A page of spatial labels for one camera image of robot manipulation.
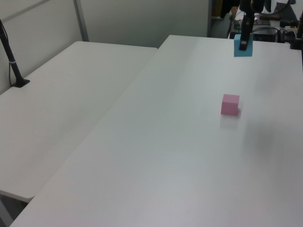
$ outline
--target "pink cube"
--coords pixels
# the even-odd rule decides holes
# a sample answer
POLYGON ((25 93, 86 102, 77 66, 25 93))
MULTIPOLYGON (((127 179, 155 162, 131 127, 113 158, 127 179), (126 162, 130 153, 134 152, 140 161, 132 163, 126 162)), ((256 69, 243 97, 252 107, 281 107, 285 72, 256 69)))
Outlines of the pink cube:
POLYGON ((238 115, 239 100, 240 96, 224 94, 221 114, 238 115))

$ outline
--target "table surface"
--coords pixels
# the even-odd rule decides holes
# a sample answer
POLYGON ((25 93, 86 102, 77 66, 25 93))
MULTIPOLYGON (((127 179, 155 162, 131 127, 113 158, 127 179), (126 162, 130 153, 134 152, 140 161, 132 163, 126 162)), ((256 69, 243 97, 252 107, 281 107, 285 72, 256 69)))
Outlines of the table surface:
POLYGON ((30 201, 156 48, 76 42, 0 96, 0 194, 30 201))
POLYGON ((170 36, 12 227, 301 227, 302 113, 300 51, 170 36))

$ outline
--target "person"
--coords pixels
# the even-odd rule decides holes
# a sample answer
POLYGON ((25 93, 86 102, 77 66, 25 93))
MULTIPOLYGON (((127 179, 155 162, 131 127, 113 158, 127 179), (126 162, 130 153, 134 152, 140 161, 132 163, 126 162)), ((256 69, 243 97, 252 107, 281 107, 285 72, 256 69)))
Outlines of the person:
POLYGON ((239 5, 240 0, 223 0, 220 17, 224 18, 230 11, 232 11, 232 16, 236 17, 239 5))

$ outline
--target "blue object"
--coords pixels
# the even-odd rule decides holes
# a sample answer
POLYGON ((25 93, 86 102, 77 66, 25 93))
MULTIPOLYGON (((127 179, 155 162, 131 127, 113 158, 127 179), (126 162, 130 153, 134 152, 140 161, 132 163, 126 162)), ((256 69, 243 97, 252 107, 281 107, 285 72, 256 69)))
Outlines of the blue object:
POLYGON ((234 57, 251 57, 252 56, 252 39, 253 39, 253 34, 250 34, 250 39, 247 44, 247 49, 245 51, 239 50, 240 47, 240 38, 241 34, 236 34, 235 38, 233 40, 233 56, 234 57))

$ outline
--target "black cable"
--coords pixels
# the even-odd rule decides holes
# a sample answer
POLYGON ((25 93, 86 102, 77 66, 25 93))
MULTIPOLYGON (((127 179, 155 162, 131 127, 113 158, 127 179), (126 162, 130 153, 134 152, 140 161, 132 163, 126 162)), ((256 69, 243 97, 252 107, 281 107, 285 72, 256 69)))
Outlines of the black cable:
POLYGON ((259 28, 256 28, 255 30, 252 30, 251 32, 254 33, 254 32, 258 32, 258 31, 262 31, 262 30, 267 30, 267 29, 275 29, 275 30, 277 30, 278 32, 280 31, 280 30, 277 29, 276 27, 259 27, 259 28))
POLYGON ((10 63, 9 63, 9 85, 12 87, 11 81, 10 81, 10 63))
MULTIPOLYGON (((5 27, 4 27, 3 25, 1 25, 1 27, 3 28, 3 31, 4 31, 5 36, 6 36, 6 39, 7 39, 8 42, 9 42, 9 36, 8 36, 6 30, 5 30, 5 27)), ((10 62, 9 62, 9 85, 10 85, 10 87, 12 87, 12 84, 11 84, 11 81, 10 81, 10 62)))
MULTIPOLYGON (((259 13, 259 12, 257 12, 257 11, 254 9, 254 7, 253 7, 253 2, 254 2, 254 0, 251 0, 251 2, 250 2, 251 10, 252 10, 254 13, 259 13)), ((281 12, 284 11, 289 5, 290 5, 290 0, 288 0, 288 2, 286 3, 286 5, 284 6, 283 9, 278 10, 277 12, 273 12, 273 13, 259 13, 259 14, 260 14, 260 15, 263 15, 263 16, 272 16, 272 15, 281 13, 281 12)))
POLYGON ((237 13, 236 15, 235 15, 235 19, 236 19, 236 17, 241 13, 241 12, 243 12, 242 10, 240 10, 240 12, 239 13, 237 13))
POLYGON ((9 36, 8 36, 8 34, 6 33, 5 27, 4 27, 3 25, 1 25, 1 27, 3 28, 3 31, 4 31, 5 36, 6 36, 6 39, 9 41, 9 36))

